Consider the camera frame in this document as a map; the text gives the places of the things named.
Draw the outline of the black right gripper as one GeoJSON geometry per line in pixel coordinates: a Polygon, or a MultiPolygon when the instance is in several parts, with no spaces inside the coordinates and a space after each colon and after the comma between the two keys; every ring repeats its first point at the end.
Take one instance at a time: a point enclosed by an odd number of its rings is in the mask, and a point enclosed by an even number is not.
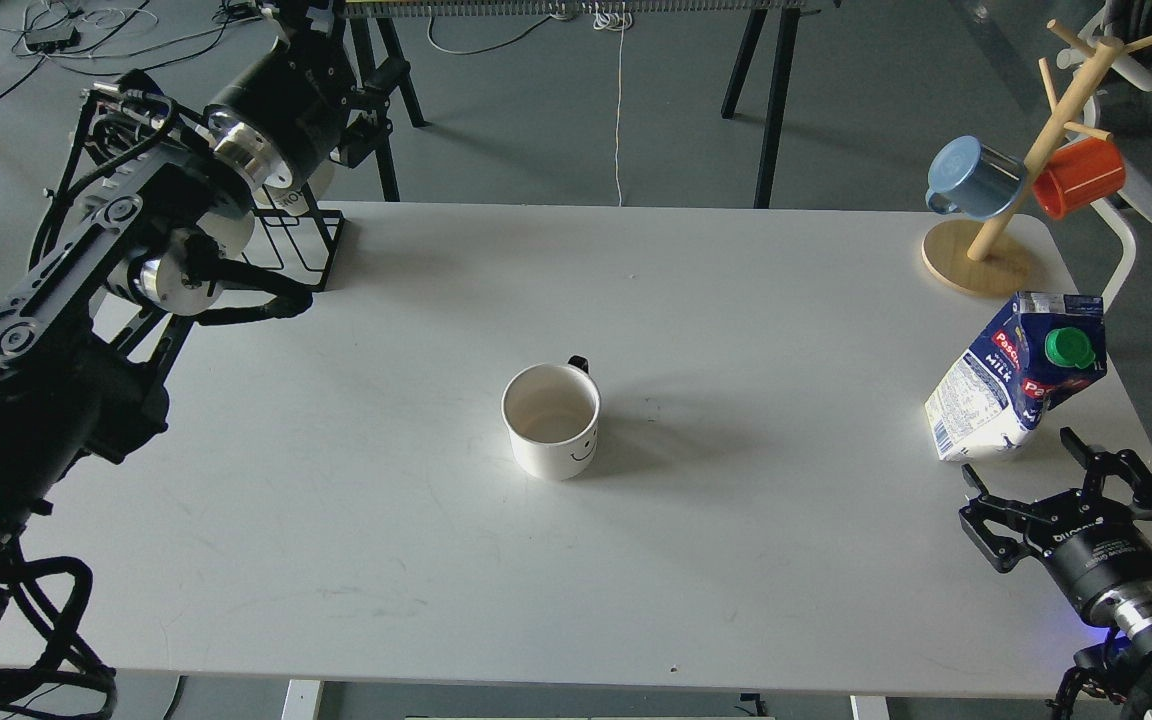
{"type": "Polygon", "coordinates": [[[996,573],[1034,558],[1087,626],[1142,632],[1152,624],[1152,543],[1138,521],[1152,521],[1152,471],[1132,450],[1096,450],[1075,430],[1059,432],[1084,470],[1082,487],[1043,501],[992,495],[973,468],[961,473],[975,497],[958,510],[961,528],[996,573]],[[1105,482],[1126,482],[1132,502],[1105,497],[1105,482]]]}

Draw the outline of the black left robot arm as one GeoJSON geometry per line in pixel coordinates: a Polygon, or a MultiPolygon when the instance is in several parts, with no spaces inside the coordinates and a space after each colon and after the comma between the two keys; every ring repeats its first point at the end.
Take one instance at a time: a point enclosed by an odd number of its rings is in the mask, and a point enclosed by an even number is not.
{"type": "Polygon", "coordinates": [[[100,694],[116,674],[81,637],[90,566],[28,560],[20,538],[50,515],[77,461],[119,464],[166,429],[166,378],[197,325],[287,319],[314,291],[244,263],[212,233],[251,222],[262,191],[298,190],[326,161],[356,167],[389,126],[401,59],[358,70],[346,51],[357,1],[262,1],[270,53],[205,109],[142,70],[86,94],[26,274],[0,300],[0,712],[41,719],[46,685],[100,694]]]}

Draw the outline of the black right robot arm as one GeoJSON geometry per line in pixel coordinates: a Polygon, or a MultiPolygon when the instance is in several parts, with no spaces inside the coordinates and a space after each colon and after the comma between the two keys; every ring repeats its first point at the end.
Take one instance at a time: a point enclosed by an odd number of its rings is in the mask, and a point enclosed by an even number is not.
{"type": "Polygon", "coordinates": [[[1082,694],[1102,698],[1124,719],[1152,717],[1152,471],[1137,452],[1089,446],[1060,430],[1064,450],[1084,471],[1078,487],[1034,502],[992,495],[973,467],[958,510],[961,528],[998,573],[1028,558],[1041,562],[1071,611],[1106,637],[1075,653],[1051,715],[1070,719],[1082,694]]]}

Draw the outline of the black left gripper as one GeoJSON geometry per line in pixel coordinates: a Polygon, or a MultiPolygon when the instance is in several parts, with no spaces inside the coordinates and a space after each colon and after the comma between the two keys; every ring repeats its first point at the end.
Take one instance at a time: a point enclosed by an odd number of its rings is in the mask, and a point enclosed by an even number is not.
{"type": "Polygon", "coordinates": [[[333,149],[335,162],[356,168],[387,146],[391,96],[410,79],[410,63],[385,59],[351,90],[347,1],[253,5],[273,26],[274,45],[206,105],[217,158],[256,191],[298,188],[333,149]]]}

